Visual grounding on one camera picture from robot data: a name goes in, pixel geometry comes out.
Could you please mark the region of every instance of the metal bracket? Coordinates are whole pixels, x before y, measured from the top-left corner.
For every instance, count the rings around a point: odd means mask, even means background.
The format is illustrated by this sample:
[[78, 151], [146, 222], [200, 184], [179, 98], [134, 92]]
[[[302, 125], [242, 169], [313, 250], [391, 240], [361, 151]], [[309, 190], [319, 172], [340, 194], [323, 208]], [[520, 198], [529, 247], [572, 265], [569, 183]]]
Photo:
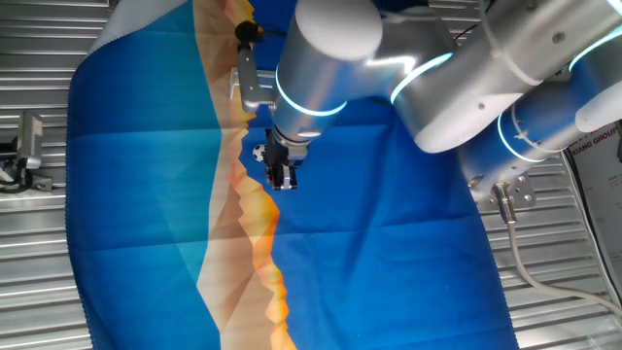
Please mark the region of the metal bracket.
[[260, 105], [274, 103], [274, 90], [259, 85], [255, 56], [249, 49], [242, 49], [237, 55], [237, 78], [242, 96], [242, 108], [246, 113], [254, 113]]
[[[527, 172], [518, 176], [515, 181], [507, 187], [507, 190], [510, 193], [510, 200], [514, 205], [514, 209], [528, 209], [536, 206], [536, 195]], [[482, 195], [481, 192], [474, 192], [471, 190], [471, 194], [475, 199], [479, 212], [499, 210], [497, 199], [492, 192]]]
[[[274, 89], [274, 86], [276, 85], [274, 72], [259, 70], [257, 71], [257, 78], [261, 88]], [[232, 68], [231, 76], [229, 78], [229, 99], [233, 99], [233, 95], [237, 88], [240, 88], [240, 79], [237, 73], [237, 68]]]

